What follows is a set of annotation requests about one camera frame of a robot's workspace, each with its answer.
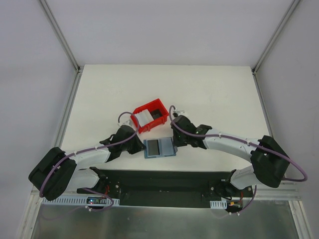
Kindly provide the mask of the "grey credit card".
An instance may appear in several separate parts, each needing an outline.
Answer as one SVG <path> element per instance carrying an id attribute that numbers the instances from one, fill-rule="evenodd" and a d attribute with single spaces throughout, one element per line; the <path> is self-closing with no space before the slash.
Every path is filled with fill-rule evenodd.
<path id="1" fill-rule="evenodd" d="M 157 139 L 147 141 L 148 156 L 158 156 L 160 154 L 159 141 Z"/>

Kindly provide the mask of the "blue card holder wallet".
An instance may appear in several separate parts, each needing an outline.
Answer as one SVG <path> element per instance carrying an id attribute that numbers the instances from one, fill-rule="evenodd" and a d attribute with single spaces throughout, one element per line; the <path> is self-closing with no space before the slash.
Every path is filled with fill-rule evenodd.
<path id="1" fill-rule="evenodd" d="M 177 147 L 174 146 L 172 137 L 157 138 L 157 140 L 159 141 L 159 155 L 158 156 L 148 156 L 148 148 L 147 148 L 147 141 L 148 140 L 153 140 L 153 139 L 145 139 L 144 140 L 144 145 L 146 146 L 146 149 L 144 151 L 145 159 L 176 156 Z"/>

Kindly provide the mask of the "black credit card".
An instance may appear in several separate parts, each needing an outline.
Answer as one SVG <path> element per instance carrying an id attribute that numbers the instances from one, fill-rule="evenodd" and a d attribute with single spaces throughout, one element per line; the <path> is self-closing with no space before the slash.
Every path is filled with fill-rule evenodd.
<path id="1" fill-rule="evenodd" d="M 162 117 L 162 113 L 159 109 L 156 109 L 154 111 L 151 111 L 151 116 L 152 116 L 153 120 L 157 120 L 157 119 Z"/>

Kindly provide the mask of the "red plastic bin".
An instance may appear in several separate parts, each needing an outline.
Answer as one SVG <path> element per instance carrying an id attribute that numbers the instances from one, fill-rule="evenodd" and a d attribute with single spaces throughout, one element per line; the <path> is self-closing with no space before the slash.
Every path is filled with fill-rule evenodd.
<path id="1" fill-rule="evenodd" d="M 165 124 L 169 115 L 160 99 L 155 99 L 134 109 L 133 114 L 136 118 L 131 116 L 131 120 L 136 127 L 138 127 L 139 123 L 139 134 L 150 131 L 161 124 Z"/>

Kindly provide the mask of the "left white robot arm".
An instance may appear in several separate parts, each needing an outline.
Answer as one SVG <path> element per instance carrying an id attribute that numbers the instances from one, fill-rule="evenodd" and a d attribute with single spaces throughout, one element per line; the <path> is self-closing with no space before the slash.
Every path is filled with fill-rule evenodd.
<path id="1" fill-rule="evenodd" d="M 73 153 L 66 153 L 59 147 L 50 149 L 28 179 L 39 190 L 39 195 L 49 201 L 65 191 L 107 195 L 110 182 L 97 165 L 119 158 L 122 152 L 136 154 L 145 148 L 136 131 L 122 125 L 115 134 L 94 147 Z"/>

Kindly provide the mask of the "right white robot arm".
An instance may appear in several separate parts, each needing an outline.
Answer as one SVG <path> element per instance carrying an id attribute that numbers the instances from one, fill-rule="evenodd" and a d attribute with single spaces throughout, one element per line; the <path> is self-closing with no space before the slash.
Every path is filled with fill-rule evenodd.
<path id="1" fill-rule="evenodd" d="M 173 143 L 177 147 L 191 145 L 218 150 L 251 163 L 246 168 L 231 171 L 224 183 L 225 193 L 229 196 L 234 197 L 242 189 L 259 184 L 278 188 L 284 179 L 290 163 L 281 157 L 287 155 L 270 136 L 253 139 L 226 135 L 208 125 L 195 126 L 183 115 L 175 115 L 170 124 Z"/>

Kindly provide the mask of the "white cards stack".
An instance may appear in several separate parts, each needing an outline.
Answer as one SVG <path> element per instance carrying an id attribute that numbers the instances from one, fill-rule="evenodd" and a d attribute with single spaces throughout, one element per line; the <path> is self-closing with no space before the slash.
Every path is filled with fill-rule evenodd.
<path id="1" fill-rule="evenodd" d="M 136 118 L 138 119 L 140 127 L 143 127 L 153 121 L 151 113 L 149 110 L 143 110 L 137 114 L 135 114 Z"/>

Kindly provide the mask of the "aluminium rail profile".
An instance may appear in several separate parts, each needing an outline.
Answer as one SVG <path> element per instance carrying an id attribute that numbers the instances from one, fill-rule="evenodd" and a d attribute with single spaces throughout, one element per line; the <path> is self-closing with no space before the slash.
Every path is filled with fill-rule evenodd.
<path id="1" fill-rule="evenodd" d="M 257 200 L 300 201 L 301 196 L 296 183 L 284 182 L 278 188 L 265 185 L 257 186 Z"/>

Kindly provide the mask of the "left aluminium frame post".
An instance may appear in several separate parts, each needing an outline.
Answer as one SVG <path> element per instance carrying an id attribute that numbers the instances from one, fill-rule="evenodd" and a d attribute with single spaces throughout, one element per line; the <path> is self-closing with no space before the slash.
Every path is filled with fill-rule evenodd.
<path id="1" fill-rule="evenodd" d="M 49 6 L 48 2 L 46 0 L 38 0 L 39 5 L 41 6 L 45 16 L 47 17 L 47 20 L 57 38 L 57 40 L 59 41 L 62 49 L 64 50 L 68 60 L 70 61 L 72 67 L 74 68 L 74 70 L 79 73 L 81 71 L 81 66 L 79 65 L 78 61 L 76 60 L 60 26 L 59 23 L 56 19 L 56 17 L 54 16 L 54 13 L 51 9 L 51 7 Z"/>

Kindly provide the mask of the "aluminium frame post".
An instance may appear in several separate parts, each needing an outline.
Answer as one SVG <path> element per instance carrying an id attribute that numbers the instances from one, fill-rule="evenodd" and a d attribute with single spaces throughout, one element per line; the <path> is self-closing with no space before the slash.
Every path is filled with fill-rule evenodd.
<path id="1" fill-rule="evenodd" d="M 302 0 L 292 0 L 289 4 L 287 10 L 285 11 L 283 17 L 281 18 L 279 24 L 277 25 L 276 29 L 274 30 L 272 36 L 270 37 L 269 41 L 267 42 L 264 50 L 262 51 L 260 57 L 258 58 L 256 64 L 254 67 L 252 67 L 252 74 L 256 75 L 256 73 L 261 68 L 263 62 L 265 61 L 266 57 L 271 52 L 272 48 L 274 47 L 276 41 L 279 39 L 281 33 L 285 29 L 286 25 L 294 15 L 295 11 L 299 7 L 299 5 L 302 3 Z"/>
<path id="2" fill-rule="evenodd" d="M 79 73 L 81 71 L 81 66 L 79 65 L 78 61 L 76 60 L 60 26 L 59 23 L 56 19 L 56 17 L 54 16 L 54 13 L 51 9 L 51 7 L 49 6 L 48 2 L 46 0 L 38 0 L 39 5 L 41 6 L 45 16 L 47 17 L 47 20 L 57 38 L 57 40 L 59 41 L 62 49 L 64 50 L 68 60 L 70 61 L 72 67 L 74 68 L 74 70 Z"/>

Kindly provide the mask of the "right aluminium frame post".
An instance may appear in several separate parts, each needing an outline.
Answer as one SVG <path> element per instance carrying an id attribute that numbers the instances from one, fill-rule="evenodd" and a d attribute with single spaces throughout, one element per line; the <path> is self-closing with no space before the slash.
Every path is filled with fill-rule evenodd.
<path id="1" fill-rule="evenodd" d="M 274 30 L 272 36 L 270 37 L 269 41 L 267 42 L 264 50 L 262 51 L 260 57 L 258 58 L 256 64 L 254 67 L 252 67 L 252 74 L 256 75 L 256 73 L 261 68 L 263 62 L 265 61 L 266 57 L 271 52 L 272 48 L 274 47 L 276 41 L 279 39 L 281 33 L 285 29 L 286 25 L 294 15 L 295 11 L 299 7 L 299 5 L 302 3 L 302 0 L 292 0 L 289 4 L 287 10 L 285 11 L 283 17 L 281 18 L 279 24 L 277 25 L 276 29 Z"/>

